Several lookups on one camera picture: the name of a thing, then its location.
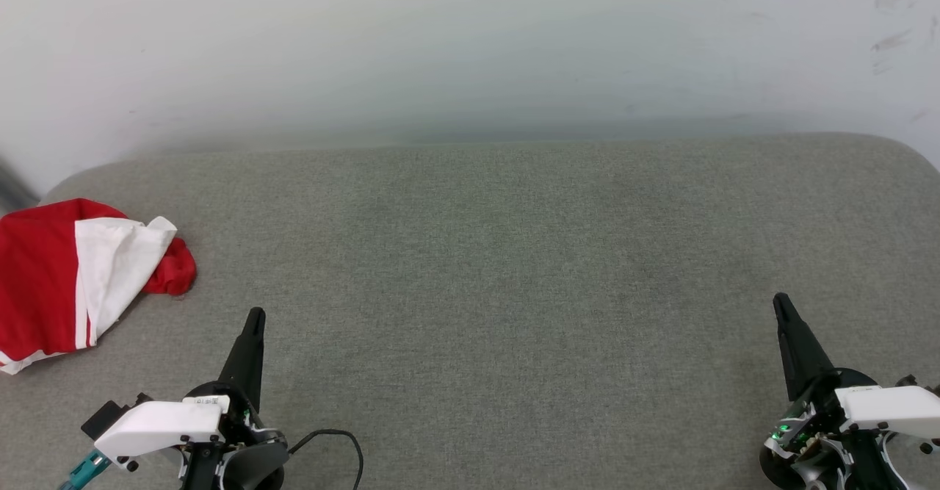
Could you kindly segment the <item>red and white garment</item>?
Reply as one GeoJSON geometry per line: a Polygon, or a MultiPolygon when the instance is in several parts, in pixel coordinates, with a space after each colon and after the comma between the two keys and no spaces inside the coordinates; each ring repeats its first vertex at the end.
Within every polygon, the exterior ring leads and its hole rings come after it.
{"type": "Polygon", "coordinates": [[[165,217],[85,198],[0,217],[0,373],[95,347],[139,295],[185,295],[195,277],[165,217]]]}

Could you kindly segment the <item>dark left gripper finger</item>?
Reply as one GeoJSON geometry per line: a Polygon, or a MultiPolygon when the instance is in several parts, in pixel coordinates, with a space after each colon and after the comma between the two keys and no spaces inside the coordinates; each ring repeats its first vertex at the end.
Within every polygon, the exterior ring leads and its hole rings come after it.
{"type": "Polygon", "coordinates": [[[242,390],[242,393],[245,393],[241,385],[242,380],[242,349],[241,343],[239,341],[239,335],[236,337],[235,342],[231,348],[231,352],[228,354],[228,358],[225,361],[225,366],[223,367],[222,372],[219,376],[219,381],[230,383],[233,386],[238,386],[242,390]]]}
{"type": "Polygon", "coordinates": [[[256,411],[261,410],[265,325],[265,310],[250,309],[244,328],[239,334],[243,355],[241,385],[256,411]]]}

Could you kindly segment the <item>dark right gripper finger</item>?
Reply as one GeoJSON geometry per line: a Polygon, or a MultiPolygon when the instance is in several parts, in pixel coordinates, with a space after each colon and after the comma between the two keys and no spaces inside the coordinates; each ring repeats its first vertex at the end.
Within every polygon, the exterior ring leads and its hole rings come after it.
{"type": "Polygon", "coordinates": [[[818,375],[830,372],[830,370],[835,369],[835,367],[833,366],[829,357],[826,355],[823,347],[820,346],[819,340],[816,339],[810,327],[808,330],[806,330],[805,335],[802,337],[802,344],[806,366],[812,366],[814,370],[814,376],[806,384],[808,386],[818,375]]]}
{"type": "Polygon", "coordinates": [[[813,367],[806,366],[803,355],[802,337],[809,326],[786,293],[773,296],[773,312],[778,323],[778,345],[787,397],[790,402],[795,402],[814,376],[813,367]]]}

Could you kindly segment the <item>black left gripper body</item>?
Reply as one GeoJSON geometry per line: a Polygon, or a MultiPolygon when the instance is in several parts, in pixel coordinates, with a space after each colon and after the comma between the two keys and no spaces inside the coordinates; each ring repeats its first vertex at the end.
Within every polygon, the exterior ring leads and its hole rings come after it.
{"type": "Polygon", "coordinates": [[[281,490],[288,445],[284,433],[268,428],[238,386],[205,383],[187,397],[226,395],[231,399],[221,441],[191,444],[182,449],[185,465],[179,490],[281,490]]]}

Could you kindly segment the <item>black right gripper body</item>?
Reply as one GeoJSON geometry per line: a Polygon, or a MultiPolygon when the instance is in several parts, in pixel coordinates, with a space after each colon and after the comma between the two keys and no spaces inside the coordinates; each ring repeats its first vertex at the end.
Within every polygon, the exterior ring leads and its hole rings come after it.
{"type": "Polygon", "coordinates": [[[837,389],[868,389],[864,373],[836,367],[813,377],[784,370],[790,406],[761,449],[763,475],[779,490],[848,490],[852,456],[842,443],[837,389]]]}

